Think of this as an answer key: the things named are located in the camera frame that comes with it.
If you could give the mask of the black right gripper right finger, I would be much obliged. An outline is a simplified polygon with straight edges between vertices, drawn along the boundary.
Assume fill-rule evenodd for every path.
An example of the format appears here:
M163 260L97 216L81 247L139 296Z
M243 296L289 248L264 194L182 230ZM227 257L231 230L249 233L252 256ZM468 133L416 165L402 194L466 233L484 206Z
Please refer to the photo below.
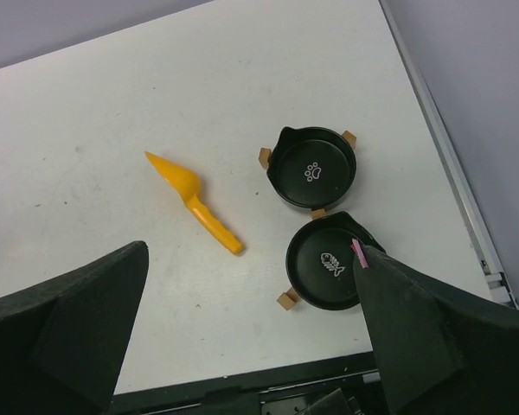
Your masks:
M519 310L362 244L356 289L393 414L519 414Z

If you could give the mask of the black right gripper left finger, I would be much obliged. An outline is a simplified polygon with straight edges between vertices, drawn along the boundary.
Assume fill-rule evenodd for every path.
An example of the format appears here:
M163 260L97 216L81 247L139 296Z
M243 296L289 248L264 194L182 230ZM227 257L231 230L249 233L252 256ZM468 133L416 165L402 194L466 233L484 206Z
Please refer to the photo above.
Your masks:
M0 297L0 414L104 414L149 269L134 241Z

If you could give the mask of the yellow plastic scoop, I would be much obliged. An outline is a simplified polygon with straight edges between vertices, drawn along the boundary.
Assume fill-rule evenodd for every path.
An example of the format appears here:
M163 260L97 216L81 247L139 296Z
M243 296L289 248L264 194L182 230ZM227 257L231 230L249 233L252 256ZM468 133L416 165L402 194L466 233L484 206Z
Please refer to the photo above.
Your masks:
M233 255L240 255L245 248L243 243L202 203L202 182L196 172L149 151L145 155L158 174L180 195L184 206L198 222Z

